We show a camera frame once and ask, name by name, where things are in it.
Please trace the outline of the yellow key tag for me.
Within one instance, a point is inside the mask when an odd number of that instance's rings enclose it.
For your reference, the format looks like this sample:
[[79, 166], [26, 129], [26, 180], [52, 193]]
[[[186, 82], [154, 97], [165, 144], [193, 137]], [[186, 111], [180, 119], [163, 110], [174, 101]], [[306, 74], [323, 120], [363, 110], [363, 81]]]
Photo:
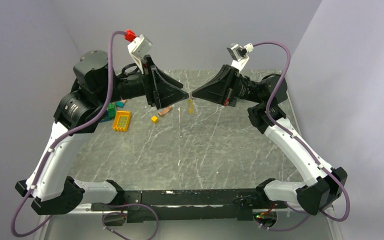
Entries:
[[190, 114], [194, 113], [194, 101], [193, 101], [193, 99], [191, 99], [191, 98], [188, 99], [188, 101], [187, 101], [187, 108], [188, 108], [188, 112]]

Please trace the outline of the small yellow cube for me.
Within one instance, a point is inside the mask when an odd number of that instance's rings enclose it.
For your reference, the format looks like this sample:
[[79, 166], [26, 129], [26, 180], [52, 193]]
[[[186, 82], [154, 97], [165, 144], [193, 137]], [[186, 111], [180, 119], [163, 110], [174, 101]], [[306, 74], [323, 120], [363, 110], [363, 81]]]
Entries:
[[157, 116], [153, 116], [153, 117], [151, 118], [151, 121], [152, 121], [154, 124], [156, 124], [156, 123], [159, 121], [159, 118], [158, 118]]

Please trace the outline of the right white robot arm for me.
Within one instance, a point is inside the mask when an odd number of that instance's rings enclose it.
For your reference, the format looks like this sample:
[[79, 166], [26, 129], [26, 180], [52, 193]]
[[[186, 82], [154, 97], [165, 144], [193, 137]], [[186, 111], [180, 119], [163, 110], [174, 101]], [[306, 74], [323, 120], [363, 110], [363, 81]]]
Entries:
[[256, 187], [256, 203], [262, 208], [274, 202], [295, 203], [315, 216], [341, 196], [348, 174], [317, 156], [295, 130], [279, 106], [288, 99], [287, 90], [280, 74], [269, 74], [257, 82], [225, 64], [191, 95], [223, 106], [233, 107], [237, 99], [254, 102], [256, 105], [247, 109], [251, 125], [281, 149], [302, 177], [301, 182], [263, 181]]

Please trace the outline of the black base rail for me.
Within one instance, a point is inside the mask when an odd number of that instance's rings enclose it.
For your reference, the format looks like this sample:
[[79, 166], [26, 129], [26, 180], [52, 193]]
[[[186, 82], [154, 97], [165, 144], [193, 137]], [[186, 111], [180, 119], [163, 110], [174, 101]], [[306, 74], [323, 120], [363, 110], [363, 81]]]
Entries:
[[128, 223], [145, 221], [236, 219], [251, 221], [254, 216], [277, 206], [254, 188], [126, 190], [124, 204], [92, 203], [93, 212], [126, 214]]

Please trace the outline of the green lego brick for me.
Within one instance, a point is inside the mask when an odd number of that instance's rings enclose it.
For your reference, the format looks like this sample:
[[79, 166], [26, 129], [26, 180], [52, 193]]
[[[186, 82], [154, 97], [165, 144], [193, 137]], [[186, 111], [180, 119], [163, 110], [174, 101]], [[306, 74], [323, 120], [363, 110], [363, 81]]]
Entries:
[[116, 113], [117, 113], [117, 107], [116, 107], [115, 103], [113, 103], [113, 102], [109, 103], [108, 107], [107, 107], [107, 111], [108, 111], [108, 117], [110, 119], [114, 119], [116, 116]]

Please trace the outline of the teal and tan block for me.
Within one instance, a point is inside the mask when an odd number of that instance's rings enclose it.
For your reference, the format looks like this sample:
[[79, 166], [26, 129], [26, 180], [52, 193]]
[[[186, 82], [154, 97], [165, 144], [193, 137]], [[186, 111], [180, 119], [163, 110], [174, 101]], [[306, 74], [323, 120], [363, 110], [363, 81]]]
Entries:
[[126, 102], [127, 102], [126, 99], [122, 99], [122, 100], [119, 100], [119, 101], [115, 101], [114, 104], [118, 108], [123, 108], [125, 106]]

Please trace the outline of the yellow window toy block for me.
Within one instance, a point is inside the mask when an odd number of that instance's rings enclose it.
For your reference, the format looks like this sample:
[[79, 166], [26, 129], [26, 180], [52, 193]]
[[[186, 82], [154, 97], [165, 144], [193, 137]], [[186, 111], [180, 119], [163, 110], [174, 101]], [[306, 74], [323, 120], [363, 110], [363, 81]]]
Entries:
[[115, 132], [126, 132], [131, 120], [131, 112], [118, 110], [116, 112], [112, 128]]

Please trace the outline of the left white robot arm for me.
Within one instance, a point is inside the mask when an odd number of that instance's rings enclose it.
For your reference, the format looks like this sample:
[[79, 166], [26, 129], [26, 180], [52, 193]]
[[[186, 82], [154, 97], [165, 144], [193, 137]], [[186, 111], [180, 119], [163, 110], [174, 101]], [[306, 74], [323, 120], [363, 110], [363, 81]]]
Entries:
[[105, 51], [85, 53], [74, 65], [76, 79], [54, 113], [48, 144], [32, 175], [16, 183], [15, 189], [32, 198], [38, 215], [64, 215], [82, 204], [104, 204], [111, 210], [125, 202], [124, 189], [113, 180], [86, 182], [68, 175], [82, 145], [91, 137], [109, 103], [146, 97], [156, 109], [185, 100], [183, 84], [160, 70], [146, 55], [143, 72], [116, 75]]

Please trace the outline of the tan curved block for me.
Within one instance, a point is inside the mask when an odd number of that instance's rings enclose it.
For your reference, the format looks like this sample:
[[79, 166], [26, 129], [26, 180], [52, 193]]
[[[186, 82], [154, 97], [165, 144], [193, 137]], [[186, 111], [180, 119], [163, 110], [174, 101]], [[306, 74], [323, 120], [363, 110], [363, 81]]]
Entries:
[[173, 106], [172, 106], [172, 105], [171, 105], [171, 106], [168, 106], [168, 107], [166, 107], [166, 108], [160, 110], [160, 111], [158, 112], [158, 116], [159, 116], [159, 117], [164, 117], [164, 116], [166, 116], [168, 113], [170, 113], [170, 112], [172, 111], [172, 109], [173, 109]]

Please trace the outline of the blue lego brick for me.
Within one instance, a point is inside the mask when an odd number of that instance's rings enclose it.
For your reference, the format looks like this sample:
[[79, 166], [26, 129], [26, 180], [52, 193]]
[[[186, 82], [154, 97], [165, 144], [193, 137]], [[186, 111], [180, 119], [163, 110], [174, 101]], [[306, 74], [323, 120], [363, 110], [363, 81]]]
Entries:
[[100, 123], [104, 123], [104, 122], [108, 122], [108, 121], [110, 121], [110, 120], [111, 120], [110, 115], [109, 115], [108, 112], [106, 112], [106, 113], [104, 114], [103, 118], [102, 118], [99, 122], [100, 122]]

